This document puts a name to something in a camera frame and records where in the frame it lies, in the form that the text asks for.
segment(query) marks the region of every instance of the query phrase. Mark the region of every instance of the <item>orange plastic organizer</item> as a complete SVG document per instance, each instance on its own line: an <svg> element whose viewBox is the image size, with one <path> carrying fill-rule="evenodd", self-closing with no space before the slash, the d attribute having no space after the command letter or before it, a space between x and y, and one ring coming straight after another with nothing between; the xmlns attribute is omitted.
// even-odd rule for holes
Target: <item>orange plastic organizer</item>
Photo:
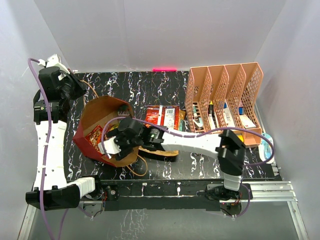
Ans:
<svg viewBox="0 0 320 240"><path fill-rule="evenodd" d="M226 127L223 117L224 103L227 102L234 124L244 128L240 120L239 105L243 104L244 114L256 125L251 131L261 134L262 129L254 111L263 72L257 62L191 67L185 96L185 109L193 133L203 133L210 130L208 108L209 102L214 105L214 114L220 127ZM193 105L196 113L203 120L203 128L196 129L193 122ZM242 134L247 147L255 147L261 139L250 133L235 131Z"/></svg>

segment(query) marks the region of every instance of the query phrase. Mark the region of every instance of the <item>brown bag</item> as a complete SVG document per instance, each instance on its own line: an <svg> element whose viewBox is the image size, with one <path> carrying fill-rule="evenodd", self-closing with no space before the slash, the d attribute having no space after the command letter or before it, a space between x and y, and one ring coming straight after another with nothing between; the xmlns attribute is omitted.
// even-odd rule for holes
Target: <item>brown bag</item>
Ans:
<svg viewBox="0 0 320 240"><path fill-rule="evenodd" d="M82 112L81 119L79 122L78 129L72 138L74 143L81 150L82 154L88 158L112 165L114 167L124 167L134 163L137 159L138 147L133 149L125 158L117 161L114 157L108 158L105 155L101 155L100 152L88 141L87 135L92 133L92 131L100 125L102 128L105 124L118 117L118 109L120 106L127 105L129 112L134 116L134 112L129 105L129 103L117 99L112 96L100 96L91 101L89 101ZM113 121L111 124L117 124L118 121Z"/></svg>

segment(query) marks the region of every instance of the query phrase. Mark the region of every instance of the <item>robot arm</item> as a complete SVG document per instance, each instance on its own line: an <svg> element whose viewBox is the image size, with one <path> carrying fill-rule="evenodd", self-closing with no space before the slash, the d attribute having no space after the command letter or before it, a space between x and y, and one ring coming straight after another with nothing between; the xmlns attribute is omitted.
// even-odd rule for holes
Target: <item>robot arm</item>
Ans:
<svg viewBox="0 0 320 240"><path fill-rule="evenodd" d="M48 134L48 110L44 100L40 100L38 91L33 99L34 122L38 138L38 163L33 191L25 194L28 204L40 208L40 186L42 169L45 168L43 202L45 210L76 208L80 199L91 194L100 194L101 183L98 176L79 178L67 183L64 171L64 138L67 129L69 100L85 94L76 76L61 64L60 57L53 55L48 61L40 59L39 65L45 67L39 71L39 80L45 90L52 116L51 135ZM44 150L48 145L46 166L43 166Z"/></svg>
<svg viewBox="0 0 320 240"><path fill-rule="evenodd" d="M132 152L134 147L142 146L149 151L185 151L204 154L218 159L223 172L224 188L216 192L217 199L222 199L219 194L238 192L242 179L246 146L231 130L222 134L208 134L194 138L197 134L170 130L171 133L156 127L146 127L131 117L120 121L118 128L107 133L108 139L103 142L106 153L116 155L116 160L121 160ZM102 143L99 149L104 153Z"/></svg>

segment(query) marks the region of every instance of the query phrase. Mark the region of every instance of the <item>marble tabletop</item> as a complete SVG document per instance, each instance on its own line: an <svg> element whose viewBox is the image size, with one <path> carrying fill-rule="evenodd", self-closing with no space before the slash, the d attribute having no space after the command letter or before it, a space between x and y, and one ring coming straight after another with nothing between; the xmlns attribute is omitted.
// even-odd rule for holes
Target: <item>marble tabletop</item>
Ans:
<svg viewBox="0 0 320 240"><path fill-rule="evenodd" d="M132 106L136 118L145 119L149 105L179 105L185 109L188 71L173 72L102 72L78 73L77 77L90 83L99 96L112 96L124 100ZM84 96L85 102L95 98L91 89ZM84 108L83 98L70 102L66 138L64 142L64 172L68 181L81 176L99 175L101 180L193 180L221 179L222 173L217 159L195 153L179 152L174 159L145 158L148 164L147 174L143 177L133 175L126 167L113 167L85 157L72 141ZM184 120L188 132L188 121ZM248 148L246 163L261 161L257 147ZM145 164L138 160L131 166L135 172L143 173ZM246 179L273 179L272 166L249 167L244 172Z"/></svg>

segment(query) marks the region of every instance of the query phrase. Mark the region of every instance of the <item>gray floor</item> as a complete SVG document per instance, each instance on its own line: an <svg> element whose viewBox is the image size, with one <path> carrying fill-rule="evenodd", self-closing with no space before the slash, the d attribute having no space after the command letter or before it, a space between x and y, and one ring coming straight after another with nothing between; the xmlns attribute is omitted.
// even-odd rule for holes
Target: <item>gray floor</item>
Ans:
<svg viewBox="0 0 320 240"><path fill-rule="evenodd" d="M47 212L58 235L63 210ZM47 240L37 210L29 240ZM122 210L103 212L94 220L78 209L70 209L61 240L297 240L287 202L253 202L235 221L203 210Z"/></svg>

